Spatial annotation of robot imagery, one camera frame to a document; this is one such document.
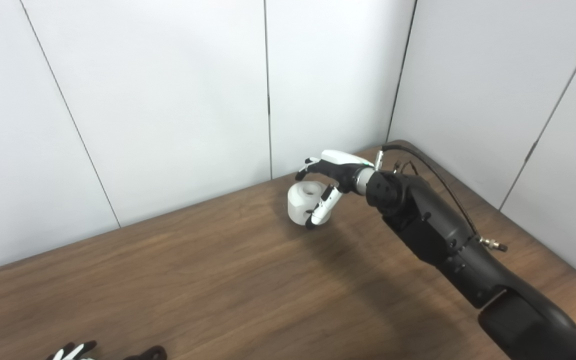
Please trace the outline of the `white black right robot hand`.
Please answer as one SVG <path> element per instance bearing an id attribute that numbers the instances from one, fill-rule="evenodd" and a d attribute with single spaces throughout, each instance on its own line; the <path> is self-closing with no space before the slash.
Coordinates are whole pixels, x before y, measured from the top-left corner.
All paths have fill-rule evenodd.
<path id="1" fill-rule="evenodd" d="M 323 224 L 344 194 L 366 194 L 368 180 L 375 173 L 375 165 L 361 157 L 339 150 L 323 150 L 320 158 L 309 157 L 297 171 L 295 180 L 301 182 L 307 174 L 321 174 L 334 181 L 327 185 L 305 221 L 305 227 L 313 230 Z"/>

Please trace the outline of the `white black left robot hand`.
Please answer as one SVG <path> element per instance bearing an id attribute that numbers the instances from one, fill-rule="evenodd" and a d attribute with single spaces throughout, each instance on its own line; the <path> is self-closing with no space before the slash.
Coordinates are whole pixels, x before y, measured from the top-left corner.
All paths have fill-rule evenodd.
<path id="1" fill-rule="evenodd" d="M 98 346 L 97 341 L 87 341 L 81 344 L 69 342 L 55 353 L 50 354 L 46 360 L 93 360 L 87 353 Z"/>

